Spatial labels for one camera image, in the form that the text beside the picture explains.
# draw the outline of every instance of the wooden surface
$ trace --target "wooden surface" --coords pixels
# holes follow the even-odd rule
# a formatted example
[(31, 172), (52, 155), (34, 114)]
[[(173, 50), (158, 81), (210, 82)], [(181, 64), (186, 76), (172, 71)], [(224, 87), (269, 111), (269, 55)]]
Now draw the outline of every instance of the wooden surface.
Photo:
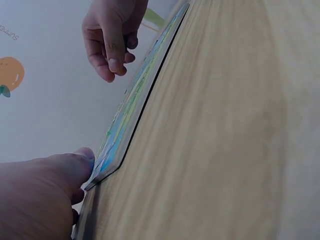
[(320, 239), (320, 1), (192, 2), (77, 239)]

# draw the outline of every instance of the green leaf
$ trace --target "green leaf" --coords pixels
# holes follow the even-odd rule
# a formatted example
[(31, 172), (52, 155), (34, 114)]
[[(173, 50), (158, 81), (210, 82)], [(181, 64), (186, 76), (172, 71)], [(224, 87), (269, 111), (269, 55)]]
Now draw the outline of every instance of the green leaf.
[(146, 9), (144, 19), (161, 28), (165, 24), (165, 20), (150, 8)]
[(1, 89), (1, 92), (2, 92), (3, 96), (5, 96), (7, 98), (10, 98), (11, 93), (10, 93), (9, 88), (6, 85), (1, 85), (0, 89)]

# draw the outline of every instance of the finger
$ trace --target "finger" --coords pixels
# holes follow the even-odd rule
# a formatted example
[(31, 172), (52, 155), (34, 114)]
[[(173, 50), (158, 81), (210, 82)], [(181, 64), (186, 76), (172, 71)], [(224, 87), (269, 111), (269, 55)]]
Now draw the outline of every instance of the finger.
[(133, 55), (131, 52), (126, 52), (124, 55), (124, 62), (126, 64), (132, 63), (136, 59), (136, 56)]
[(73, 218), (72, 225), (76, 225), (79, 220), (79, 213), (73, 208), (72, 208), (72, 218)]
[(48, 157), (54, 171), (55, 184), (71, 199), (83, 183), (85, 183), (94, 168), (95, 155), (90, 148), (83, 147), (75, 153), (57, 154)]
[(108, 83), (113, 82), (115, 79), (115, 74), (109, 69), (108, 62), (103, 54), (101, 43), (96, 40), (85, 38), (84, 44), (88, 60), (94, 67), (97, 74)]
[(83, 191), (81, 188), (78, 188), (71, 197), (71, 205), (75, 205), (78, 203), (81, 203), (83, 199), (85, 198), (85, 191)]
[(132, 32), (127, 35), (127, 47), (128, 49), (135, 49), (138, 46), (138, 32)]
[(118, 16), (107, 14), (101, 25), (109, 69), (122, 76), (125, 73), (125, 43), (122, 33), (122, 20)]

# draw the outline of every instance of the book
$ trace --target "book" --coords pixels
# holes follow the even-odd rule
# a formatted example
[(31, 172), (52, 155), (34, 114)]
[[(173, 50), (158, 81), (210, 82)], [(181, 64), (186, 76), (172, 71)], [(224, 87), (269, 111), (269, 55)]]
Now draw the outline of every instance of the book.
[(183, 4), (156, 38), (154, 46), (125, 92), (97, 153), (92, 175), (84, 184), (87, 191), (121, 166), (157, 73), (188, 7), (189, 3)]

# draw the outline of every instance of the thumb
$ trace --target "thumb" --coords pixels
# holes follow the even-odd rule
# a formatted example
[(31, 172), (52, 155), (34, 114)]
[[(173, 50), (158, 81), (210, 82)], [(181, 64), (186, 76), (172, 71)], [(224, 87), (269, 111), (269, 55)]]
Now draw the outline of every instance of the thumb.
[(91, 176), (95, 155), (90, 148), (83, 147), (74, 153), (57, 154), (49, 157), (55, 166), (56, 183), (71, 198)]
[(126, 49), (122, 31), (123, 21), (114, 12), (107, 13), (105, 18), (101, 29), (109, 69), (112, 73), (123, 76), (126, 73), (124, 66)]

